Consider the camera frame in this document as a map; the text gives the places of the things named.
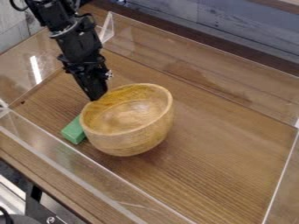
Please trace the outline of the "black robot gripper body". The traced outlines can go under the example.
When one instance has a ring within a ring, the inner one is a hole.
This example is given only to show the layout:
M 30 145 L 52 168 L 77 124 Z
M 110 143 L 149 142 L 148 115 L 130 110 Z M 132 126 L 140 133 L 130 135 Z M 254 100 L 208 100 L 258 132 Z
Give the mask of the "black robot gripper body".
M 110 71 L 100 54 L 102 44 L 93 24 L 60 24 L 53 28 L 53 39 L 60 47 L 58 61 L 68 74 L 78 80 L 105 81 Z

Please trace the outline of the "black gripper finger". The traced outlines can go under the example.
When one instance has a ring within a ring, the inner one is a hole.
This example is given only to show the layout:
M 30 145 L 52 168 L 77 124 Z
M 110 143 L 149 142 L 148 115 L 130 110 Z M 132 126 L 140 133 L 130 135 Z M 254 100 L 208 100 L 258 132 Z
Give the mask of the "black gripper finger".
M 82 92 L 88 96 L 88 98 L 92 100 L 92 87 L 89 82 L 89 77 L 84 73 L 76 73 L 73 74 L 74 81 L 77 82 Z
M 101 72 L 92 72 L 88 78 L 88 93 L 92 101 L 97 100 L 108 91 L 108 76 Z

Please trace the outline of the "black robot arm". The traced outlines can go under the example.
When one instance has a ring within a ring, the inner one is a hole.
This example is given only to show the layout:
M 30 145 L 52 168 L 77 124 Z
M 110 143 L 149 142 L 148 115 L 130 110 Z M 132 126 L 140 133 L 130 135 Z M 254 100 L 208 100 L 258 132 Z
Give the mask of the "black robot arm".
M 57 60 L 66 74 L 70 74 L 90 101 L 108 91 L 106 80 L 110 70 L 100 54 L 102 44 L 96 32 L 96 21 L 90 13 L 78 14 L 80 0 L 24 0 L 19 12 L 30 10 L 40 26 L 46 27 L 60 48 Z

